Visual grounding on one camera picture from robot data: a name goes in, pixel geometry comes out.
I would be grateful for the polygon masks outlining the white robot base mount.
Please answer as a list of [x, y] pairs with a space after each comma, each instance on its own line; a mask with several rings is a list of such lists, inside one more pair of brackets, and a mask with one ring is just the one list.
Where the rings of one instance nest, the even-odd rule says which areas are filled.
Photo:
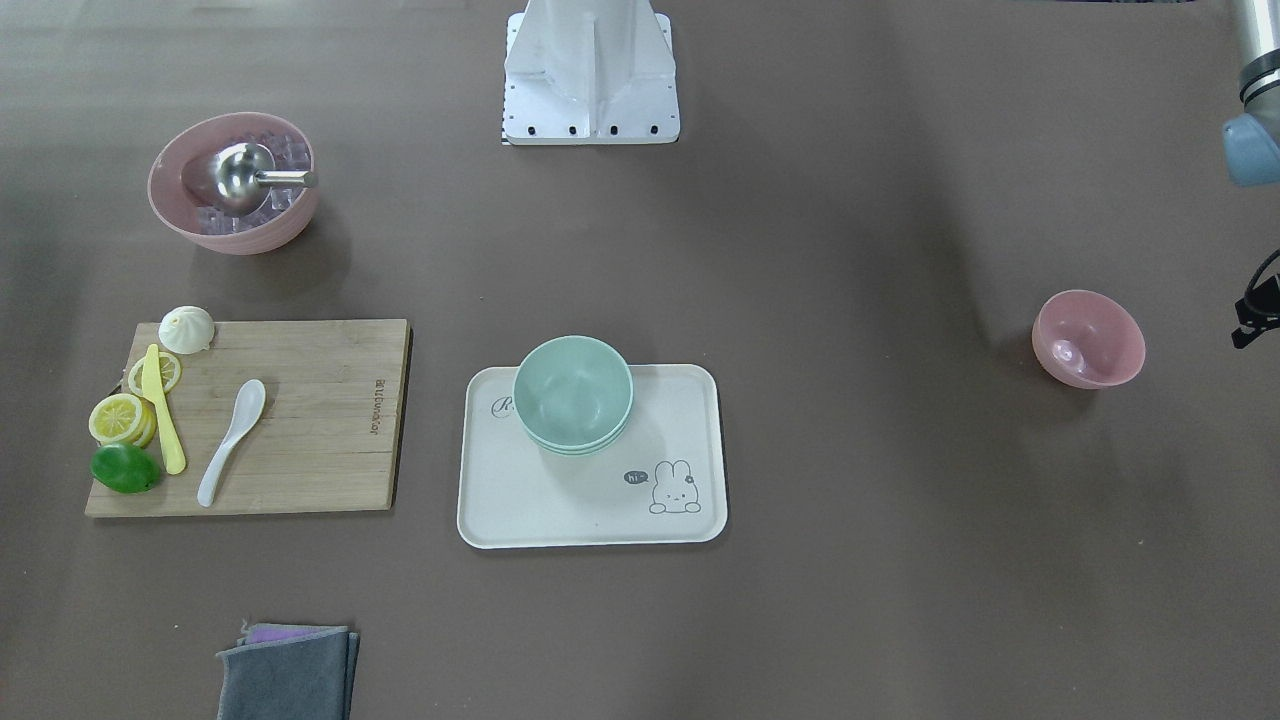
[[530, 1], [506, 23], [511, 146], [673, 143], [672, 24], [649, 1]]

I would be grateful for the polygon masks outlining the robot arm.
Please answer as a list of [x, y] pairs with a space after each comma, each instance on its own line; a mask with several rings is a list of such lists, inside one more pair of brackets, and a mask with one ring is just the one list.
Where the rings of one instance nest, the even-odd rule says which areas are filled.
[[[1238, 187], [1279, 182], [1279, 3], [1231, 1], [1231, 19], [1240, 50], [1236, 76], [1242, 113], [1222, 124], [1222, 150], [1229, 179]], [[1231, 333], [1235, 348], [1279, 325], [1277, 274], [1268, 268], [1277, 261], [1272, 251], [1245, 283], [1235, 301], [1238, 328]]]

